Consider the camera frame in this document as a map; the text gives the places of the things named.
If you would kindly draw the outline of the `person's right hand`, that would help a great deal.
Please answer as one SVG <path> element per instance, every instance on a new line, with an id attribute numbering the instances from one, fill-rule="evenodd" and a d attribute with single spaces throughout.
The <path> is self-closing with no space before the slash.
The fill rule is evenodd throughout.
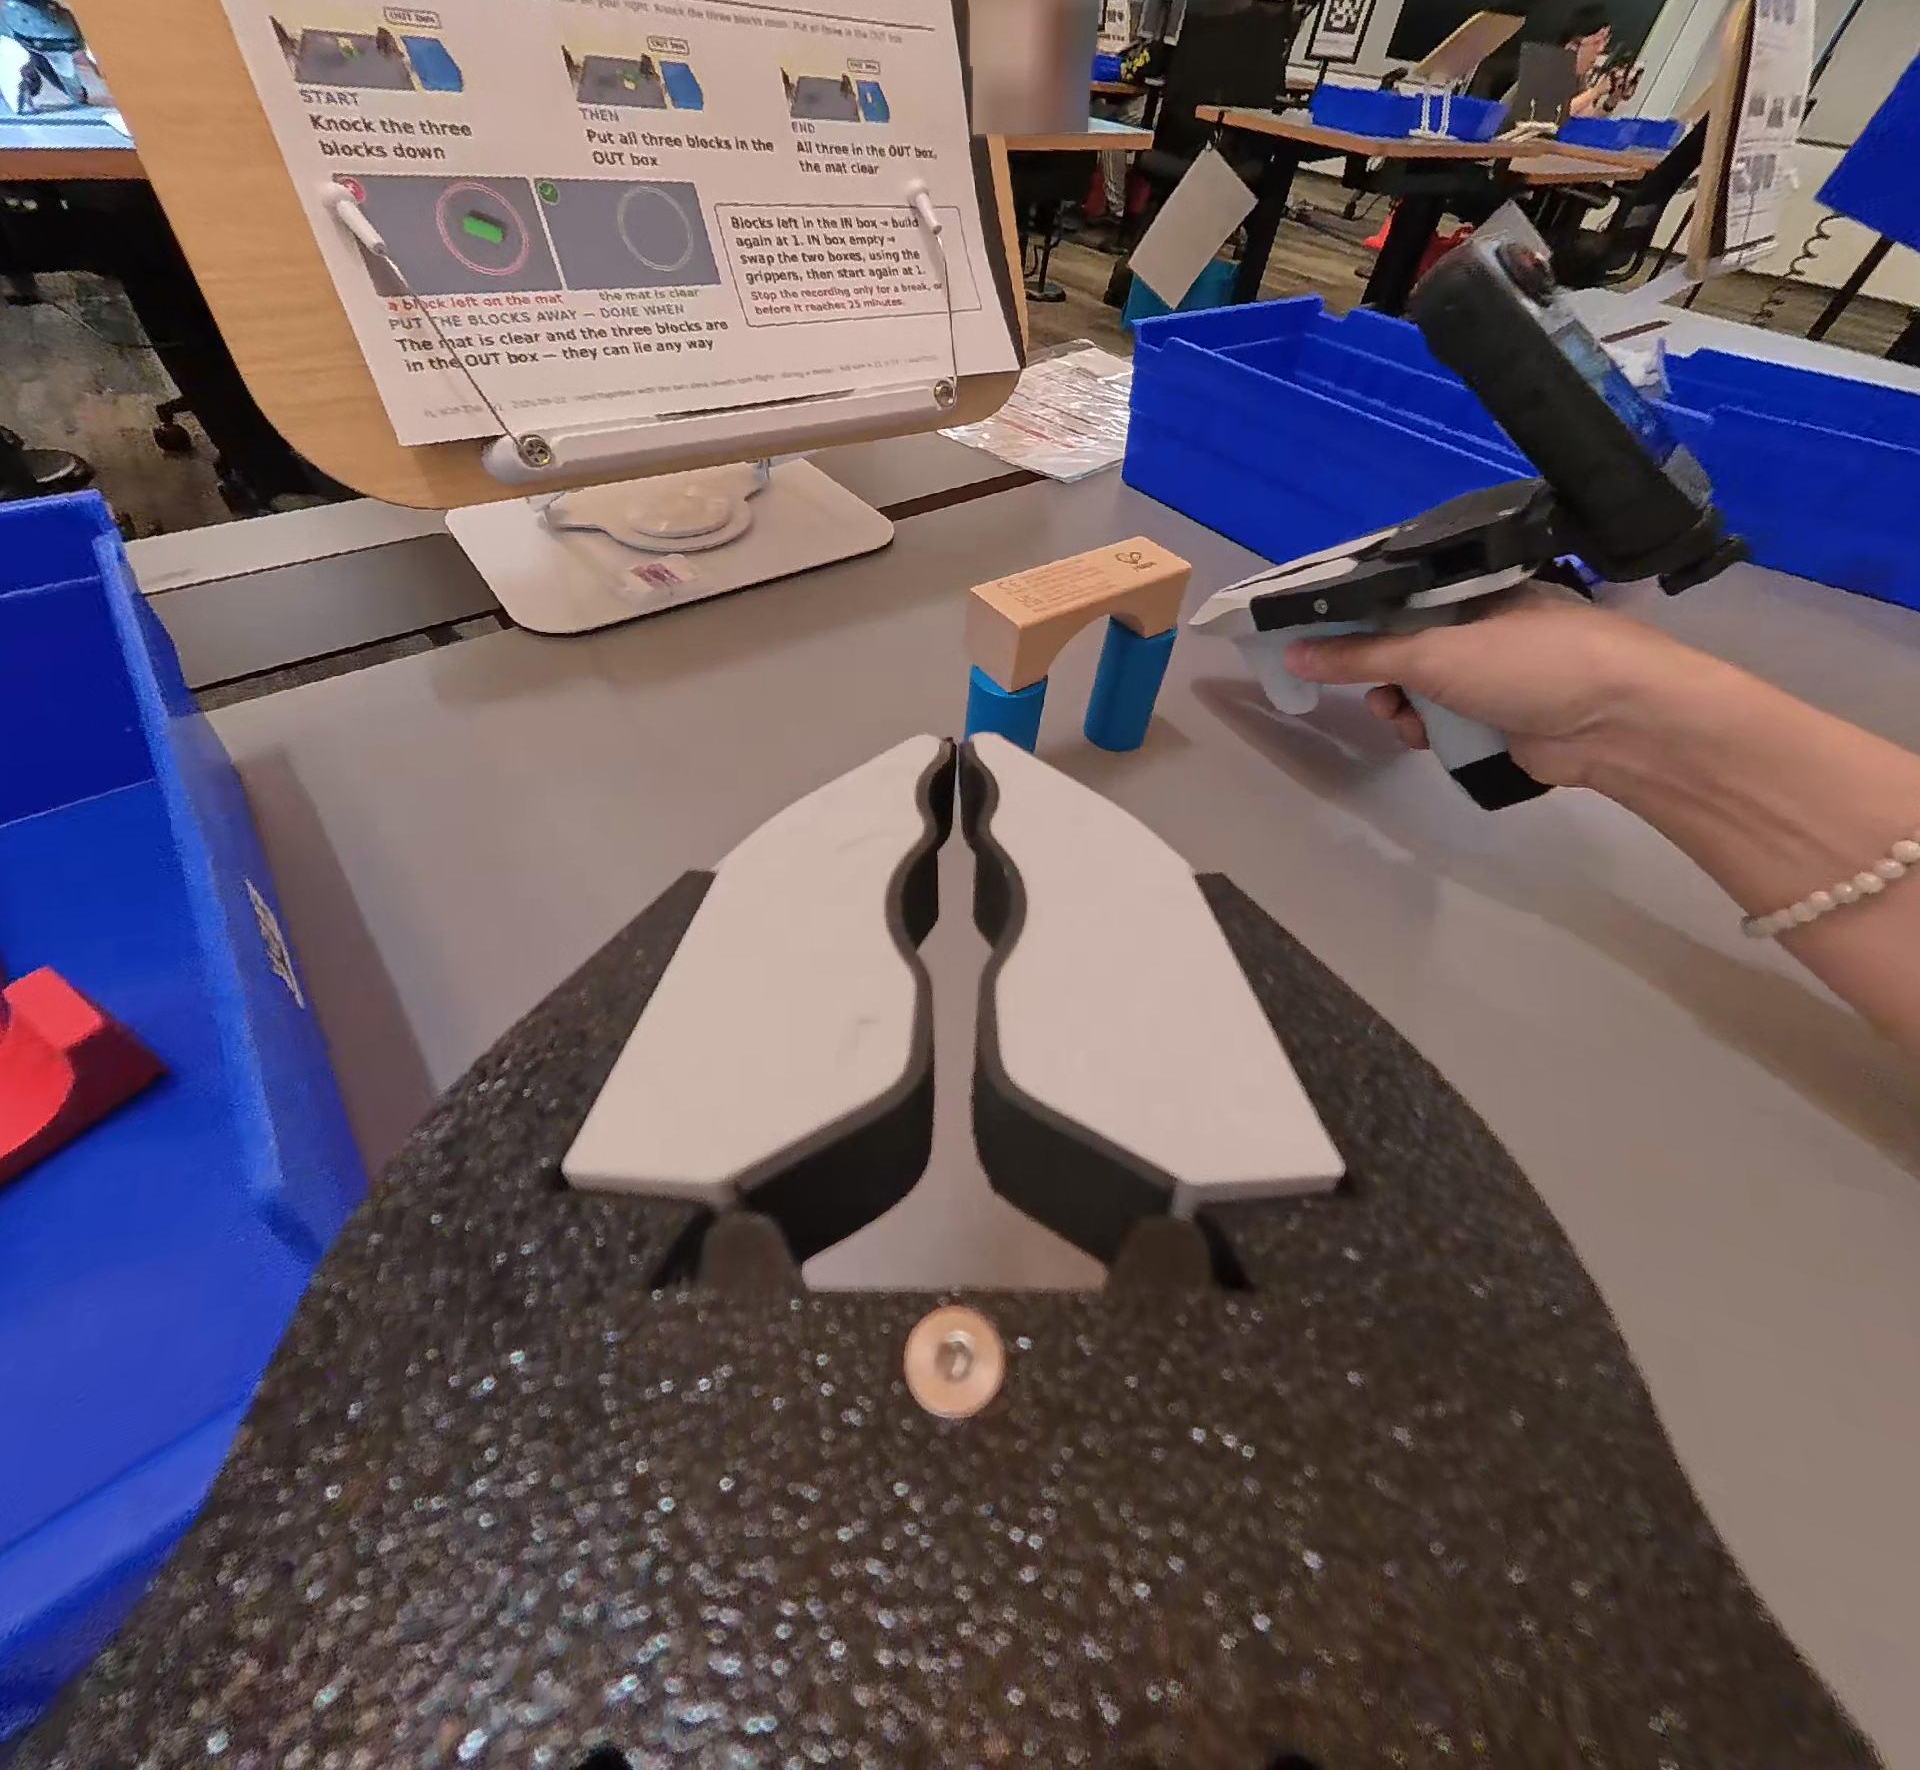
<path id="1" fill-rule="evenodd" d="M 1530 778 L 1641 815 L 1739 748 L 1749 682 L 1710 655 L 1565 592 L 1534 586 L 1470 621 L 1295 642 L 1286 668 L 1363 688 L 1373 716 L 1428 750 L 1428 703 L 1501 733 Z"/>

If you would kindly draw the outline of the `blue cylinder block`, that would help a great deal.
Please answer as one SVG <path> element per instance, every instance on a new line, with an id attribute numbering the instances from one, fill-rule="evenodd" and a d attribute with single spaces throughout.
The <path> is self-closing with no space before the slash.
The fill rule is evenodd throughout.
<path id="1" fill-rule="evenodd" d="M 985 665 L 972 663 L 965 739 L 997 736 L 1026 753 L 1034 753 L 1045 726 L 1047 695 L 1049 677 L 1045 676 L 1023 686 L 1008 686 Z"/>
<path id="2" fill-rule="evenodd" d="M 1179 628 L 1135 629 L 1113 615 L 1103 636 L 1083 733 L 1096 750 L 1140 750 L 1163 693 Z"/>

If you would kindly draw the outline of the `printed instruction sheet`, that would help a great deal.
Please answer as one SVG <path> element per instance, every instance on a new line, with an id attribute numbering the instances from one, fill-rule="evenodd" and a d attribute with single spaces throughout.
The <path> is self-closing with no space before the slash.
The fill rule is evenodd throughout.
<path id="1" fill-rule="evenodd" d="M 221 0 L 397 439 L 1021 368 L 966 0 Z"/>

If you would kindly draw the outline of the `clear bag of papers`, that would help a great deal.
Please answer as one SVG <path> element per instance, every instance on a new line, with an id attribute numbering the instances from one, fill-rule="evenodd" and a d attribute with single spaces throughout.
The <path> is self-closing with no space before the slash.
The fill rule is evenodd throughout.
<path id="1" fill-rule="evenodd" d="M 997 413 L 941 433 L 1013 469 L 1083 481 L 1124 462 L 1133 389 L 1129 358 L 1072 341 L 1026 365 Z"/>

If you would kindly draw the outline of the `wooden stand board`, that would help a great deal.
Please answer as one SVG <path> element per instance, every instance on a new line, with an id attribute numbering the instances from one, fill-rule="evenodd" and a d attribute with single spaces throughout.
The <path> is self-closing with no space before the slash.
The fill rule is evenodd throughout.
<path id="1" fill-rule="evenodd" d="M 1737 0 L 1723 21 L 1712 76 L 1701 103 L 1707 125 L 1686 254 L 1686 274 L 1697 286 L 1716 276 L 1726 249 L 1733 156 L 1744 105 L 1752 30 L 1755 0 Z"/>

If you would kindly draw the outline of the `white stand base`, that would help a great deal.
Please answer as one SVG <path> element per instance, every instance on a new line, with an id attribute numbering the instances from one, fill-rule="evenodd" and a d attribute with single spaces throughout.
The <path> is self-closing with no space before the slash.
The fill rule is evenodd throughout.
<path id="1" fill-rule="evenodd" d="M 506 619 L 572 637 L 852 558 L 897 534 L 802 458 L 735 462 L 451 510 Z"/>

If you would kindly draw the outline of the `wooden office desk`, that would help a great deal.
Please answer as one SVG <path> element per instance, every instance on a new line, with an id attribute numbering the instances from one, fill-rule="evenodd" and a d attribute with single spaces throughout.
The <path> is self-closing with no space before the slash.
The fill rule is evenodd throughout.
<path id="1" fill-rule="evenodd" d="M 1246 134 L 1261 141 L 1256 205 L 1244 224 L 1244 251 L 1230 300 L 1259 300 L 1269 260 L 1301 168 L 1342 159 L 1342 181 L 1358 192 L 1396 199 L 1386 240 L 1369 274 L 1360 304 L 1381 316 L 1405 314 L 1428 246 L 1458 198 L 1549 183 L 1632 183 L 1660 157 L 1651 150 L 1580 148 L 1557 138 L 1505 135 L 1464 141 L 1442 134 L 1371 135 L 1323 125 L 1299 114 L 1255 105 L 1203 103 L 1199 119 L 1212 135 Z"/>

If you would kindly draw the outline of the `person's right forearm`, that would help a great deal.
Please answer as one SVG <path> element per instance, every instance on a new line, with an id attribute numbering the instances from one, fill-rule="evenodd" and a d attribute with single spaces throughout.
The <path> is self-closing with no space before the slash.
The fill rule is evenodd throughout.
<path id="1" fill-rule="evenodd" d="M 1918 761 L 1879 733 L 1746 680 L 1739 746 L 1641 815 L 1910 1059 L 1918 1043 Z"/>

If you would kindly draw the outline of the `stacked blue plastic bins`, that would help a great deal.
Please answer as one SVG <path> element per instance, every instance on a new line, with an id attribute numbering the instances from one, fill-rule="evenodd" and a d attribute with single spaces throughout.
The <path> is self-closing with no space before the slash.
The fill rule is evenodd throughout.
<path id="1" fill-rule="evenodd" d="M 1123 481 L 1267 562 L 1537 474 L 1413 321 L 1302 294 L 1137 326 Z"/>

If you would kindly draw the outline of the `instruction sheet on stand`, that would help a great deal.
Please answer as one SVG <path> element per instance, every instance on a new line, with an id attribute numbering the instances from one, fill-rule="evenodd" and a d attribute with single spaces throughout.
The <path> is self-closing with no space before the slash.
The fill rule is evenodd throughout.
<path id="1" fill-rule="evenodd" d="M 306 203 L 221 0 L 70 0 L 128 101 L 135 156 L 209 312 L 239 388 L 269 433 L 349 490 L 408 510 L 462 510 L 675 469 L 809 453 L 982 420 L 1013 396 L 1026 350 L 1023 257 L 1002 138 L 972 144 L 986 225 L 990 320 L 1013 353 L 954 382 L 628 420 L 612 433 L 401 443 Z"/>

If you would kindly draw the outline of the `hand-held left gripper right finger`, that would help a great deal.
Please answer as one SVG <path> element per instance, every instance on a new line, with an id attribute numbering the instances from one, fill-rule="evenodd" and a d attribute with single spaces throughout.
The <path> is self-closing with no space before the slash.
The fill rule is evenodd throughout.
<path id="1" fill-rule="evenodd" d="M 1188 860 L 997 732 L 962 743 L 959 800 L 995 1192 L 1113 1265 L 1149 1222 L 1337 1190 L 1346 1161 Z"/>

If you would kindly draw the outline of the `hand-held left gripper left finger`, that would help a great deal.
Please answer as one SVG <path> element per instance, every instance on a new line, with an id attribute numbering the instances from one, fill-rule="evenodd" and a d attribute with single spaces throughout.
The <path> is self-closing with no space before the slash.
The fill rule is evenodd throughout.
<path id="1" fill-rule="evenodd" d="M 797 798 L 703 896 L 562 1160 L 582 1192 L 770 1219 L 807 1264 L 922 1179 L 953 739 Z"/>

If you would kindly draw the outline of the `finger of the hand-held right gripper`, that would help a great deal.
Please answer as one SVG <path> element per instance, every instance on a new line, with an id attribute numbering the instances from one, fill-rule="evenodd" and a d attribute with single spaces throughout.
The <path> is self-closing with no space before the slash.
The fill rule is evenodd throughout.
<path id="1" fill-rule="evenodd" d="M 1386 554 L 1382 542 L 1346 542 L 1220 588 L 1188 628 L 1229 639 L 1335 626 L 1367 629 L 1411 596 L 1411 560 Z"/>

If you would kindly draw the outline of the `wooden arch block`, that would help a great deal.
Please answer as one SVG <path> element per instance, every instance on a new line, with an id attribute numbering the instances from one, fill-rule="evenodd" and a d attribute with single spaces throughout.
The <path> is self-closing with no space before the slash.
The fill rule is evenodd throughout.
<path id="1" fill-rule="evenodd" d="M 1093 623 L 1161 637 L 1181 623 L 1190 576 L 1186 558 L 1139 534 L 978 582 L 966 606 L 970 665 L 1017 693 L 1045 682 Z"/>

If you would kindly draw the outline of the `red wooden block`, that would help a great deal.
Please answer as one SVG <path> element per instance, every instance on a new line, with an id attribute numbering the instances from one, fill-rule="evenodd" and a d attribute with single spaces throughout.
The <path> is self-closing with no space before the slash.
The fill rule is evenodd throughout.
<path id="1" fill-rule="evenodd" d="M 59 1156 L 167 1076 L 124 1021 L 55 965 L 3 990 L 3 1183 Z"/>

